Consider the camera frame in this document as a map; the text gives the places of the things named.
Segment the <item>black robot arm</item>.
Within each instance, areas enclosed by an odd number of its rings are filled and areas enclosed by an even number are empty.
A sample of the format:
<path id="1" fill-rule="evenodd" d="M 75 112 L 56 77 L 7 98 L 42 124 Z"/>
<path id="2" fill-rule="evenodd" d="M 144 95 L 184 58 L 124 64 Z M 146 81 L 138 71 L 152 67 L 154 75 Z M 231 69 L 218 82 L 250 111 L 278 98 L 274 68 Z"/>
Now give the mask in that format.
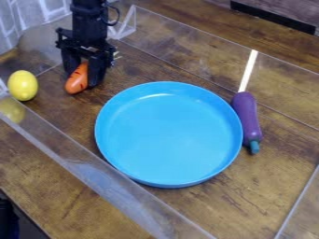
<path id="1" fill-rule="evenodd" d="M 72 29 L 58 28 L 56 48 L 62 51 L 64 70 L 71 75 L 88 59 L 88 87 L 96 87 L 114 65 L 116 48 L 107 42 L 108 27 L 118 21 L 108 21 L 108 9 L 119 9 L 107 0 L 71 0 Z"/>

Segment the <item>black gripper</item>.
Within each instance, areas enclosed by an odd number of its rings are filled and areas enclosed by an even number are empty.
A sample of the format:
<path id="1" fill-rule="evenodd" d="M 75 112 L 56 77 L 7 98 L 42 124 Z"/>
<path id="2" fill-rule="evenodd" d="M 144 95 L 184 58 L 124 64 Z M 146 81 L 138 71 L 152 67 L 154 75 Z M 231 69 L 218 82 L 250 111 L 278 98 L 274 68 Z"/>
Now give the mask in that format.
<path id="1" fill-rule="evenodd" d="M 56 48 L 62 51 L 64 70 L 68 75 L 74 73 L 83 58 L 98 53 L 114 53 L 115 47 L 107 42 L 108 27 L 119 21 L 108 19 L 108 9 L 112 6 L 71 6 L 72 28 L 56 29 Z M 107 68 L 107 57 L 94 56 L 88 59 L 88 87 L 96 87 L 102 82 Z"/>

